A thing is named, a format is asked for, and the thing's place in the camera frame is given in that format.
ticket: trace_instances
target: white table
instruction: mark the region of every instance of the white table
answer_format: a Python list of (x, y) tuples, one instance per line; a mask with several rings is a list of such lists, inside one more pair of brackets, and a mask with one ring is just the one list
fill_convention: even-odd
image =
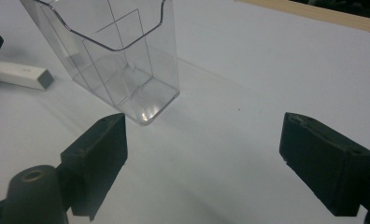
[[(343, 223), (278, 153), (284, 113), (370, 149), (370, 34), (231, 0), (175, 1), (180, 96), (147, 127), (94, 223)], [(0, 83), (0, 200), (116, 113), (70, 81), (20, 1), (0, 0), (0, 59), (47, 67), (47, 91)], [(89, 223), (70, 217), (70, 223)]]

